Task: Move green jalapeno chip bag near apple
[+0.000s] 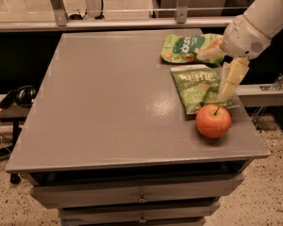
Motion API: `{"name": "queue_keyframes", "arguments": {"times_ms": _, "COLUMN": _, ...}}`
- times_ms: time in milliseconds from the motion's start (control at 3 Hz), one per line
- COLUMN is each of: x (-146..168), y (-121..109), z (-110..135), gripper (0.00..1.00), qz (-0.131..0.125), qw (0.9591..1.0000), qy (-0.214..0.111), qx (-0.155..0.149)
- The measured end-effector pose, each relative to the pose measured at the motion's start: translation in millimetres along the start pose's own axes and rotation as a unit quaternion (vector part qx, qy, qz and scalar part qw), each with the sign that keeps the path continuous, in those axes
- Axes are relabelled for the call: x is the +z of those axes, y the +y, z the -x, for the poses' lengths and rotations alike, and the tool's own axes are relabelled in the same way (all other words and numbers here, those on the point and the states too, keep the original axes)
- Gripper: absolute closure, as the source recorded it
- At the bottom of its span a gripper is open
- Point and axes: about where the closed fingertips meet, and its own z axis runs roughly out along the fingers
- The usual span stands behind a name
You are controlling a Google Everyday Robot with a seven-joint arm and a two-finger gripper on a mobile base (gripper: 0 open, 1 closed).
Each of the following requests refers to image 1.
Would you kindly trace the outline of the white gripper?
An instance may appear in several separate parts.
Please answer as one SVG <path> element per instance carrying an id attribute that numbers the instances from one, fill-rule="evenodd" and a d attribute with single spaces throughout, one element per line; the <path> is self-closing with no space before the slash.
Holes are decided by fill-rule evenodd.
<path id="1" fill-rule="evenodd" d="M 248 73 L 249 60 L 257 58 L 270 44 L 270 38 L 252 25 L 244 15 L 239 15 L 225 29 L 222 37 L 216 37 L 198 50 L 196 57 L 199 60 L 214 59 L 226 54 L 234 57 L 222 68 L 219 101 L 224 102 L 232 97 Z"/>

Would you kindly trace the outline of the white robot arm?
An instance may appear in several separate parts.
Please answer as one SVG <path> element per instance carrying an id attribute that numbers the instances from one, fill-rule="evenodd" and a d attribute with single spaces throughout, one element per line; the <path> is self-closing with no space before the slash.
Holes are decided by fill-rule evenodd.
<path id="1" fill-rule="evenodd" d="M 230 56 L 233 60 L 222 68 L 218 100 L 230 99 L 249 70 L 249 61 L 257 58 L 283 29 L 283 0 L 255 0 L 233 19 L 222 36 L 218 36 L 197 58 L 206 60 Z"/>

